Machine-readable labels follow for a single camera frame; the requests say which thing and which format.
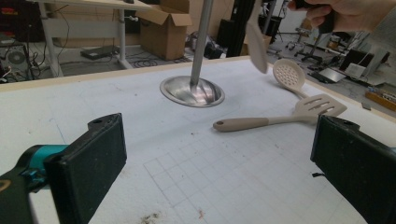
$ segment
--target box flap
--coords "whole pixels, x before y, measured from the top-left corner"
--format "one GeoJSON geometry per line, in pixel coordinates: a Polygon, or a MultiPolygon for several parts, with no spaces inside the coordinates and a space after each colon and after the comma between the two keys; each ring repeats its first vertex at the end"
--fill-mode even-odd
{"type": "Polygon", "coordinates": [[[152,21],[156,24],[162,25],[169,16],[169,13],[162,11],[161,7],[151,5],[151,10],[136,11],[136,17],[142,18],[146,21],[152,21]]]}
{"type": "Polygon", "coordinates": [[[174,8],[178,11],[185,13],[190,12],[190,1],[189,0],[161,0],[162,7],[174,8]]]}
{"type": "Polygon", "coordinates": [[[189,26],[192,25],[192,20],[189,14],[171,14],[175,26],[189,26]]]}

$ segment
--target drawn grid on table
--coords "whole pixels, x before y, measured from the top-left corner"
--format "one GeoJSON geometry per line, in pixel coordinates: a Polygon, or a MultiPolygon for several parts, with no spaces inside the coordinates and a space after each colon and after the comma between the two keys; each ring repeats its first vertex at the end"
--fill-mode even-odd
{"type": "Polygon", "coordinates": [[[301,131],[289,124],[207,134],[144,166],[185,223],[365,223],[330,183],[311,176],[319,169],[309,141],[293,135],[301,131]],[[281,133],[285,141],[271,140],[281,133]]]}

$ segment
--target white table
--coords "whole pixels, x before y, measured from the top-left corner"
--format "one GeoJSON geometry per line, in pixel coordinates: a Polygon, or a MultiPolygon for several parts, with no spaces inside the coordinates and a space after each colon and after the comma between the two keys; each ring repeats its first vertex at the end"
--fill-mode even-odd
{"type": "MultiPolygon", "coordinates": [[[[86,124],[121,112],[128,160],[91,223],[365,223],[324,178],[310,153],[315,126],[290,123],[218,133],[212,123],[290,115],[299,100],[261,74],[247,57],[205,62],[202,78],[225,91],[209,108],[178,105],[160,83],[189,75],[191,63],[0,86],[0,174],[38,144],[70,144],[86,124]]],[[[306,83],[308,95],[323,93],[306,83]]],[[[348,106],[340,117],[388,146],[395,119],[348,106]]],[[[57,223],[48,190],[31,198],[40,223],[57,223]]]]}
{"type": "Polygon", "coordinates": [[[149,5],[134,0],[133,4],[124,3],[122,0],[31,0],[38,2],[41,21],[49,48],[49,66],[54,77],[63,77],[58,55],[54,52],[53,37],[67,38],[120,38],[119,62],[124,68],[132,68],[125,60],[125,20],[124,10],[148,10],[149,5]],[[48,17],[45,3],[65,4],[80,7],[107,7],[119,10],[117,21],[73,21],[53,19],[48,17]]]}

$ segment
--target desk leg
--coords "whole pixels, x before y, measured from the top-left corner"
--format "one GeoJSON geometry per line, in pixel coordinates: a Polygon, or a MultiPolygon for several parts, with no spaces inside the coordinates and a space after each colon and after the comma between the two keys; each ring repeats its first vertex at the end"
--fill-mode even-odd
{"type": "Polygon", "coordinates": [[[58,58],[55,54],[55,50],[53,47],[52,36],[50,34],[49,25],[47,24],[48,17],[47,11],[44,3],[38,3],[41,13],[41,21],[43,23],[44,36],[46,37],[47,48],[49,49],[49,67],[54,77],[63,77],[64,73],[62,72],[61,65],[58,62],[58,58]]]}
{"type": "Polygon", "coordinates": [[[120,64],[126,68],[130,69],[132,66],[125,59],[125,15],[124,10],[120,9],[120,56],[119,62],[120,64]]]}

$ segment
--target white desk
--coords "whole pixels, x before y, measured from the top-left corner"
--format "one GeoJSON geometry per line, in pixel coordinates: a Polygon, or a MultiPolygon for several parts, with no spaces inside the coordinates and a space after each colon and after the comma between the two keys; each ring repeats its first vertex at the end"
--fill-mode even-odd
{"type": "Polygon", "coordinates": [[[67,38],[120,38],[119,62],[124,68],[132,68],[125,60],[125,20],[124,10],[148,10],[149,5],[134,0],[134,4],[124,3],[122,0],[31,0],[38,2],[43,29],[49,48],[49,66],[55,77],[63,77],[61,66],[58,62],[58,55],[54,52],[53,37],[67,38]],[[64,19],[48,18],[45,3],[65,4],[81,7],[108,7],[119,10],[118,21],[73,21],[64,19]]]}
{"type": "MultiPolygon", "coordinates": [[[[121,112],[128,161],[91,223],[365,223],[309,160],[315,127],[279,124],[218,133],[212,123],[290,115],[298,98],[246,57],[204,63],[202,78],[225,91],[222,104],[194,108],[160,92],[191,63],[0,86],[0,174],[38,144],[70,144],[86,124],[121,112]]],[[[312,83],[309,95],[322,93],[312,83]]],[[[340,117],[389,146],[396,123],[333,94],[340,117]]],[[[50,192],[32,194],[40,223],[57,223],[50,192]]]]}

